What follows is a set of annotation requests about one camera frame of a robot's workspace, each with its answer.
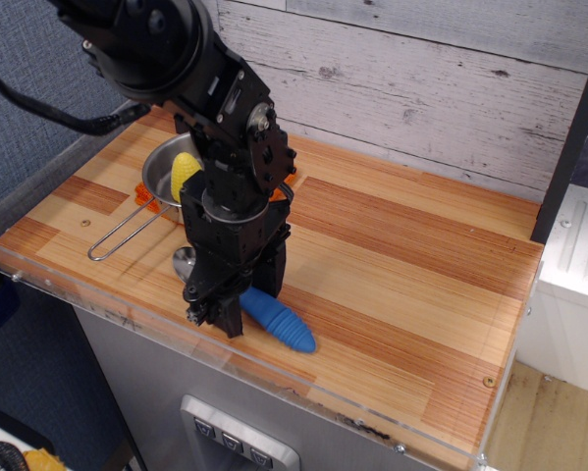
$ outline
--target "black cable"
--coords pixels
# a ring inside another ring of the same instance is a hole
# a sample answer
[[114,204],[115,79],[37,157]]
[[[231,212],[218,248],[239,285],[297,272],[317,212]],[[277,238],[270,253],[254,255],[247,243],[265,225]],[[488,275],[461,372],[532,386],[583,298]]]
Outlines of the black cable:
[[6,442],[0,442],[0,466],[5,471],[29,471],[23,454]]
[[104,135],[122,125],[127,125],[145,116],[151,110],[151,106],[142,103],[127,108],[118,114],[82,120],[65,113],[47,103],[35,98],[23,95],[8,86],[0,79],[0,93],[13,104],[33,113],[36,116],[62,125],[70,130],[90,135]]

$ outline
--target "wire handle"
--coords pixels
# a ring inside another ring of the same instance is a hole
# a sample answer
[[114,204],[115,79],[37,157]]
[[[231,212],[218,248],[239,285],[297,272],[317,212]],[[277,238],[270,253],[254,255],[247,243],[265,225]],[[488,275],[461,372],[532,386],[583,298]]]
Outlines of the wire handle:
[[152,196],[151,198],[149,198],[147,201],[145,201],[143,204],[141,204],[138,208],[136,208],[135,211],[133,211],[130,216],[128,216],[126,219],[124,219],[121,223],[119,223],[117,226],[115,226],[115,228],[108,233],[107,235],[105,235],[104,237],[102,237],[100,240],[98,240],[89,250],[88,250],[88,258],[90,258],[93,262],[99,262],[101,260],[106,260],[108,257],[110,257],[113,253],[115,253],[119,248],[121,248],[122,246],[124,246],[126,244],[126,242],[128,242],[129,240],[131,240],[134,236],[136,236],[138,233],[140,233],[143,229],[145,229],[147,226],[149,226],[151,223],[153,223],[154,221],[156,221],[158,218],[160,218],[163,214],[165,214],[167,211],[169,211],[170,208],[172,208],[173,206],[167,206],[165,209],[161,210],[160,212],[158,212],[157,214],[155,214],[153,217],[151,217],[150,219],[148,219],[145,223],[143,223],[136,231],[134,231],[132,234],[128,235],[126,238],[124,238],[121,242],[119,242],[117,245],[115,245],[113,248],[111,248],[110,250],[108,250],[106,253],[104,253],[103,255],[99,256],[99,257],[95,257],[93,256],[93,251],[101,244],[104,242],[104,240],[106,240],[108,237],[110,237],[112,234],[114,234],[116,231],[118,231],[120,228],[122,228],[130,219],[132,219],[134,216],[136,216],[138,213],[140,213],[144,208],[146,208],[149,204],[151,204],[154,200],[156,199],[155,196]]

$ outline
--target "button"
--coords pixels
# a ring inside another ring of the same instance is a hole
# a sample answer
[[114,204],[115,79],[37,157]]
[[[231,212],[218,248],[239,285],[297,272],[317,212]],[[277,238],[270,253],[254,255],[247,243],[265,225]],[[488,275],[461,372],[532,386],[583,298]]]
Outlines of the button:
[[259,451],[258,449],[251,448],[250,449],[250,456],[252,456],[252,461],[256,464],[263,466],[267,469],[272,469],[272,458],[269,454],[265,454],[263,451]]
[[238,454],[243,454],[243,444],[239,439],[228,434],[222,434],[222,442],[224,442],[224,446],[227,449]]
[[215,429],[213,429],[212,425],[199,420],[197,417],[193,417],[193,420],[195,421],[195,428],[200,434],[202,434],[204,437],[208,437],[209,439],[215,438]]

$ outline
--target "control panel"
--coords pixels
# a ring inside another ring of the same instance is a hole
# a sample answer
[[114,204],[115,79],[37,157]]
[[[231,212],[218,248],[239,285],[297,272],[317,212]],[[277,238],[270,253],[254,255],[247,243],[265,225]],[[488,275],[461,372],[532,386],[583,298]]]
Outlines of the control panel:
[[273,471],[299,471],[300,458],[290,447],[248,426],[242,421],[193,397],[185,395],[181,405],[185,428],[230,452]]

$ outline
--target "metal spoon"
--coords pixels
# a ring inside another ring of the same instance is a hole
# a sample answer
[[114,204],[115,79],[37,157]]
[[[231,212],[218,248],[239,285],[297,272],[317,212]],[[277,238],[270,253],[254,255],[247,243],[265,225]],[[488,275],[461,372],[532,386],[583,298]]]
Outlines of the metal spoon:
[[178,278],[183,283],[186,283],[195,267],[195,249],[193,247],[180,247],[174,252],[172,263],[174,264],[174,270]]

